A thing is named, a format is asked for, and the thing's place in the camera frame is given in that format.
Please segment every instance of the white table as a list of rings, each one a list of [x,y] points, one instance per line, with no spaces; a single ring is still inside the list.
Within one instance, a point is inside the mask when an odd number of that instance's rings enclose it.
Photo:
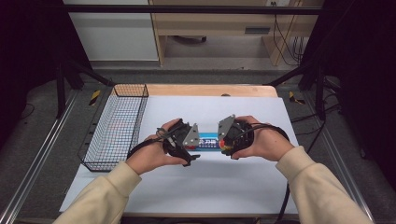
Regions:
[[[282,128],[298,145],[283,100],[277,97],[150,96],[139,139],[170,119],[196,122],[199,132],[216,132],[231,114],[252,115]],[[142,175],[124,215],[141,217],[263,217],[277,214],[286,191],[286,178],[275,163],[262,158],[231,160],[218,151],[199,152],[190,167],[166,166]],[[63,212],[94,178],[80,165],[60,209]],[[286,214],[297,214],[290,199]]]

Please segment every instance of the white cabinet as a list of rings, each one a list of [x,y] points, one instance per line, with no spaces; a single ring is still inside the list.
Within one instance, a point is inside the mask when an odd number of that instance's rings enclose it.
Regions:
[[[64,0],[65,4],[147,5],[147,0]],[[149,13],[70,13],[90,61],[158,61]]]

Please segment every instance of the beige sleeve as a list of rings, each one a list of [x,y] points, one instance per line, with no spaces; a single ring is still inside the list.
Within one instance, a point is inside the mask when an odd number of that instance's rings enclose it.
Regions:
[[[276,168],[288,179],[301,223],[373,223],[351,200],[324,165],[315,163],[303,147],[286,153]]]
[[[54,223],[118,223],[139,175],[121,161],[108,175],[96,177]]]

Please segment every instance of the sweater cuff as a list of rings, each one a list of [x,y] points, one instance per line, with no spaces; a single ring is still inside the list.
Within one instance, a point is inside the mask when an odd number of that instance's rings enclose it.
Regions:
[[[125,161],[120,163],[106,177],[117,191],[128,197],[142,178]]]
[[[295,147],[279,160],[276,168],[291,183],[297,174],[312,164],[315,162],[306,154],[304,147]]]

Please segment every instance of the wire basket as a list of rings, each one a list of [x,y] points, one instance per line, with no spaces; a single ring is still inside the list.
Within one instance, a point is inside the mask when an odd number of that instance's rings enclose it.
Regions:
[[[144,84],[116,85],[107,99],[99,121],[87,135],[92,138],[78,151],[91,172],[109,172],[125,161],[128,150],[137,145],[140,124],[149,92]]]

